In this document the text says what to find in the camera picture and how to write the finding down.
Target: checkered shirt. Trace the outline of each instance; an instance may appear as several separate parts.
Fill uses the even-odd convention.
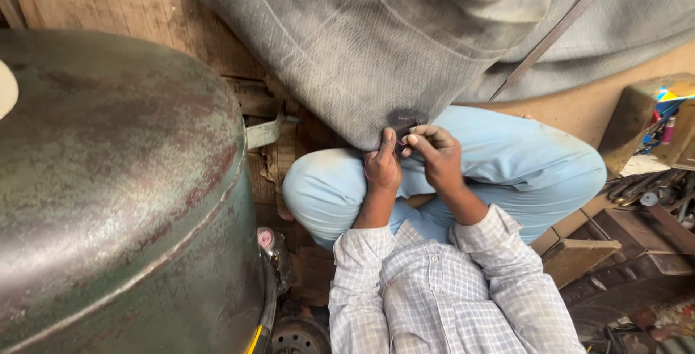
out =
[[[454,245],[405,222],[352,229],[334,246],[334,354],[580,354],[586,350],[541,258],[496,205],[452,225]]]

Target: hand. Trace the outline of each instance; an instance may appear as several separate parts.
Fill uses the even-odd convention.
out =
[[[364,154],[364,175],[369,191],[394,193],[400,186],[400,163],[395,156],[395,130],[384,129],[382,144],[376,152]]]
[[[419,125],[403,138],[408,144],[404,157],[413,150],[425,159],[425,177],[438,194],[456,193],[464,187],[461,175],[461,143],[449,132],[434,125]]]

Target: green metal tank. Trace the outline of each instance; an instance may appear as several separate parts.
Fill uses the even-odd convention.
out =
[[[0,353],[246,353],[267,285],[228,85],[106,33],[0,30],[0,59]]]

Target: shirt sleeve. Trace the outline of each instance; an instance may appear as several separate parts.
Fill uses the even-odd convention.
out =
[[[572,319],[541,257],[521,241],[515,219],[496,205],[475,225],[453,225],[452,243],[482,267],[490,297],[530,353],[582,353]]]
[[[351,229],[336,240],[336,275],[328,303],[333,353],[388,354],[390,334],[379,273],[394,244],[388,225]]]

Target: light blue pants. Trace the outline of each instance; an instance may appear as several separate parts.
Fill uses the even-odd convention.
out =
[[[469,187],[486,204],[495,203],[515,217],[523,225],[520,234],[526,243],[583,206],[606,180],[605,165],[593,147],[535,120],[449,106],[433,123],[461,141],[461,173],[477,182]],[[393,207],[393,233],[409,220],[426,239],[449,243],[454,218],[441,199],[420,208],[404,201],[434,192],[425,179],[422,157],[400,161],[398,196],[403,198]],[[366,192],[361,153],[355,149],[307,154],[292,165],[283,183],[283,197],[294,217],[329,250],[352,226]]]

